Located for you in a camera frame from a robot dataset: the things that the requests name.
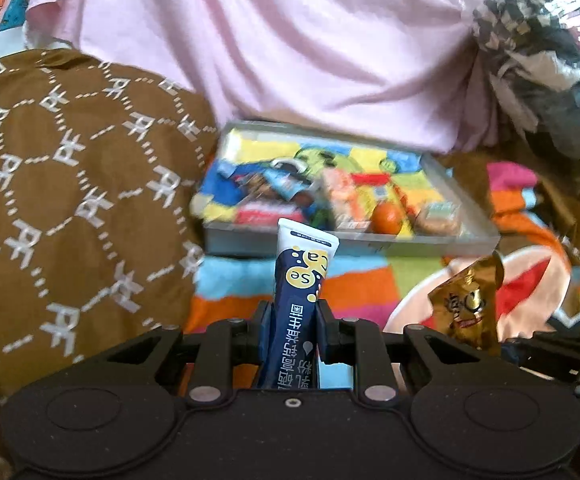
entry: blue wrapper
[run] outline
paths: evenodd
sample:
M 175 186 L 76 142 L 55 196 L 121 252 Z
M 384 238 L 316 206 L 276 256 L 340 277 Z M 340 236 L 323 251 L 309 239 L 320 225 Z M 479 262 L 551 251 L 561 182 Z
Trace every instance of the blue wrapper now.
M 270 343 L 257 386 L 310 388 L 317 350 L 315 306 L 339 240 L 280 219 L 278 245 Z

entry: pink fabric patch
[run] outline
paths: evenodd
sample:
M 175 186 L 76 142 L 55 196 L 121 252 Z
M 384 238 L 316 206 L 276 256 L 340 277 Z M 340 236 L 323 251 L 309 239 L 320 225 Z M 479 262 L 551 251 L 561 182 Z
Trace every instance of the pink fabric patch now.
M 367 319 L 375 322 L 379 327 L 383 328 L 388 322 L 388 317 L 396 308 L 397 304 L 389 303 L 385 305 L 373 306 L 355 306 L 354 308 L 337 309 L 336 317 L 358 317 L 359 319 Z
M 536 186 L 538 179 L 534 171 L 515 162 L 492 162 L 487 165 L 490 190 L 525 189 Z

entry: circular pad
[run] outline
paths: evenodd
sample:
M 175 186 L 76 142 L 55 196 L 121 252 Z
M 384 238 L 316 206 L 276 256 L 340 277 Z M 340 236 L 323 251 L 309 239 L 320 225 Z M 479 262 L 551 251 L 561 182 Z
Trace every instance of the circular pad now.
M 121 399 L 99 388 L 69 390 L 48 404 L 48 419 L 64 430 L 96 430 L 112 422 L 121 410 Z
M 492 431 L 519 431 L 534 424 L 540 410 L 532 397 L 494 388 L 465 400 L 465 413 L 476 424 Z
M 547 468 L 580 443 L 580 406 L 570 391 L 552 384 L 429 384 L 414 397 L 411 420 L 445 458 L 497 474 Z
M 119 467 L 156 447 L 175 423 L 160 386 L 24 388 L 4 405 L 3 438 L 32 466 L 61 473 Z

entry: brown patterned fabric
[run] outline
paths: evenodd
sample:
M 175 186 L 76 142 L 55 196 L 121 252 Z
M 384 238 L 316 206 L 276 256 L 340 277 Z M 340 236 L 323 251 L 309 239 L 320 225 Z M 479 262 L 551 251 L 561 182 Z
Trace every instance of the brown patterned fabric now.
M 70 50 L 0 60 L 0 402 L 184 323 L 215 140 L 205 99 L 163 77 Z

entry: pink fabric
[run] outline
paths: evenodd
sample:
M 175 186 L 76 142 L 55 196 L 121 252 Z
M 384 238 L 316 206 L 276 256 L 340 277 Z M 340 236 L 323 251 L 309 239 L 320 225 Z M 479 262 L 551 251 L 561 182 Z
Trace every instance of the pink fabric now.
M 537 185 L 534 171 L 515 162 L 492 162 L 487 165 L 490 190 L 526 189 Z
M 496 141 L 480 0 L 31 0 L 29 26 L 263 117 L 424 150 Z

